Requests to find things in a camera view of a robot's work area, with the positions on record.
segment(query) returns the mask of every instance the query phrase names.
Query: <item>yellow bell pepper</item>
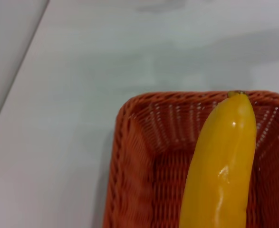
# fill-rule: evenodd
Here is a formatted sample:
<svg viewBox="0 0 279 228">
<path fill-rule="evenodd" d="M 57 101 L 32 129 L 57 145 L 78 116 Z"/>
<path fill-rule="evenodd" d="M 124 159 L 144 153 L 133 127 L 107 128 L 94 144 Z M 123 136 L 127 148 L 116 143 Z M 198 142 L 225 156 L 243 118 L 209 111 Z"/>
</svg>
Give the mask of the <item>yellow bell pepper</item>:
<svg viewBox="0 0 279 228">
<path fill-rule="evenodd" d="M 245 228 L 256 120 L 248 97 L 229 92 L 198 138 L 179 228 Z"/>
</svg>

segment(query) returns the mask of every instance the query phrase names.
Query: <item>yellow pepper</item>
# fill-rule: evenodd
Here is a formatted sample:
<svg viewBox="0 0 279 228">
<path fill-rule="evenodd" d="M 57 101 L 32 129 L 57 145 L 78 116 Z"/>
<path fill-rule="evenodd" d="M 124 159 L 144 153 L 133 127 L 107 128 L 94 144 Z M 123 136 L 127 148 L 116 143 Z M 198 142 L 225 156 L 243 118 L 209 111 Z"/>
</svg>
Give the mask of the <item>yellow pepper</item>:
<svg viewBox="0 0 279 228">
<path fill-rule="evenodd" d="M 256 141 L 248 97 L 229 92 L 203 125 L 189 167 L 179 228 L 245 228 Z"/>
</svg>

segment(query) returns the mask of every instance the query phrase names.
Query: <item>woven texture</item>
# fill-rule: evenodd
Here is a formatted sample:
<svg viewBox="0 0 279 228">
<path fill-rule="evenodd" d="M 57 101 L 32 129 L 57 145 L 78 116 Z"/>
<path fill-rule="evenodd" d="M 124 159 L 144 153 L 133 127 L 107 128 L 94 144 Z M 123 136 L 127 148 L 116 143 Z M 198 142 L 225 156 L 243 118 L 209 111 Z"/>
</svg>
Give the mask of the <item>woven texture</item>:
<svg viewBox="0 0 279 228">
<path fill-rule="evenodd" d="M 279 228 L 279 94 L 248 91 L 257 120 L 247 228 Z M 178 228 L 201 127 L 226 92 L 130 99 L 115 127 L 103 228 Z"/>
</svg>

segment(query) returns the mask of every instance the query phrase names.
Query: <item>white surface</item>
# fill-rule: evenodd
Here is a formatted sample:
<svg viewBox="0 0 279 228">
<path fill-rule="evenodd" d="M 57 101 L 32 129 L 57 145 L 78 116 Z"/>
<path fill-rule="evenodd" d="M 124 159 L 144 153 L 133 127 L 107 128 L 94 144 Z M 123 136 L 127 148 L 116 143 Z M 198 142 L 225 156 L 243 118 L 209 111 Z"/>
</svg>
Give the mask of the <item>white surface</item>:
<svg viewBox="0 0 279 228">
<path fill-rule="evenodd" d="M 0 109 L 47 0 L 0 0 Z"/>
<path fill-rule="evenodd" d="M 0 114 L 0 227 L 101 227 L 115 116 L 136 94 L 279 92 L 279 1 L 145 4 L 50 2 Z"/>
</svg>

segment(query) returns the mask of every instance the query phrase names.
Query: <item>wicker basket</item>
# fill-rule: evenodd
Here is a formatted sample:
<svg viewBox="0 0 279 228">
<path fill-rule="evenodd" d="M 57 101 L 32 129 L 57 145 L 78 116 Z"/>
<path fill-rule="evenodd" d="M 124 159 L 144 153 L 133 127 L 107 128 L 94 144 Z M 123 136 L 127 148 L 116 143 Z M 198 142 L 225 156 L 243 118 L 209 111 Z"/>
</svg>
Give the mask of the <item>wicker basket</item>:
<svg viewBox="0 0 279 228">
<path fill-rule="evenodd" d="M 248 228 L 279 228 L 279 94 L 247 92 L 257 119 Z M 104 228 L 177 228 L 200 129 L 226 92 L 150 93 L 120 110 Z"/>
</svg>

